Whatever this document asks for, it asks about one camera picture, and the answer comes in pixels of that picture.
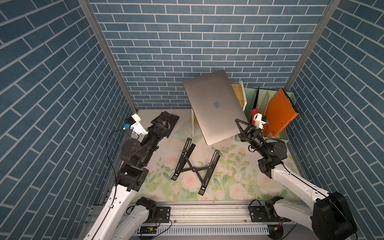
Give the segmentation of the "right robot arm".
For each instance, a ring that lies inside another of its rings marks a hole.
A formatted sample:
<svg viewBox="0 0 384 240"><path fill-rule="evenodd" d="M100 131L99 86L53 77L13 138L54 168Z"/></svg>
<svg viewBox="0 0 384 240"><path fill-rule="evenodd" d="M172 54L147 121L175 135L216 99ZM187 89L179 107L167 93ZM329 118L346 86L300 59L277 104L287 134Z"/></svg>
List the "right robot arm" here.
<svg viewBox="0 0 384 240"><path fill-rule="evenodd" d="M320 240L345 240L357 235L357 225L346 198L339 192L324 190L286 167L287 146L280 139L264 139L262 129L236 119L242 142L249 143L262 158L260 171L268 178L284 185L297 195L306 206L294 204L275 196L266 201L265 210L270 215L292 220L313 231Z"/></svg>

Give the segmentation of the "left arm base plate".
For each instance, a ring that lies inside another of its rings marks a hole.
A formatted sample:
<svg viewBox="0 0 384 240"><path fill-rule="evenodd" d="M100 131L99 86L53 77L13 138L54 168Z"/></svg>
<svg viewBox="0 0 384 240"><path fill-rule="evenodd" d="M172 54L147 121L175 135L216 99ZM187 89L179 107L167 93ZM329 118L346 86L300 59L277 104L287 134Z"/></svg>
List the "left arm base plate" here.
<svg viewBox="0 0 384 240"><path fill-rule="evenodd" d="M136 205L128 216L128 219L140 223L168 223L171 216L170 207L149 208Z"/></svg>

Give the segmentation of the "grey laptop computer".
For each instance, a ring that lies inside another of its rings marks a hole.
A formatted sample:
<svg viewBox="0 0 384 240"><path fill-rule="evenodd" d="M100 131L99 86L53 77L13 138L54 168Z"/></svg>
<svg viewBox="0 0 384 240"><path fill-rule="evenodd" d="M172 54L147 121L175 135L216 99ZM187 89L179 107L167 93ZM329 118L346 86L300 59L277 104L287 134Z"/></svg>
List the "grey laptop computer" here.
<svg viewBox="0 0 384 240"><path fill-rule="evenodd" d="M224 70L184 80L183 86L208 146L240 133L236 120L247 117Z"/></svg>

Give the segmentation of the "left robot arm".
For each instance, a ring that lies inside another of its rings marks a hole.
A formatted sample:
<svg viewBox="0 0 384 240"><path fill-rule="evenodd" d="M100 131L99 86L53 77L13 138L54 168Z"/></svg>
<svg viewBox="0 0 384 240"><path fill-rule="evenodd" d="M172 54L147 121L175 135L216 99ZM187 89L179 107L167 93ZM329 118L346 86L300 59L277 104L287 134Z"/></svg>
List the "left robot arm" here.
<svg viewBox="0 0 384 240"><path fill-rule="evenodd" d="M142 197L137 201L129 216L122 220L131 201L139 192L149 173L146 168L159 142L168 138L179 117L161 112L145 129L138 114L125 120L124 130L130 129L143 139L128 139L122 146L123 164L115 173L115 185L86 240L128 240L145 222L155 218L156 201Z"/></svg>

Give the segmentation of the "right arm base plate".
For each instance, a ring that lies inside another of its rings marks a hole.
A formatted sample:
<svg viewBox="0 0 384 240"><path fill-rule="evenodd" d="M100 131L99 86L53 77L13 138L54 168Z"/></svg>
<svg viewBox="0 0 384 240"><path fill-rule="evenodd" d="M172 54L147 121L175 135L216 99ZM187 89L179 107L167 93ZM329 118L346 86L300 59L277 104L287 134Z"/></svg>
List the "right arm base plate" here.
<svg viewBox="0 0 384 240"><path fill-rule="evenodd" d="M291 220L287 218L280 218L272 207L267 207L267 209L265 209L265 206L249 206L248 211L253 223L291 222Z"/></svg>

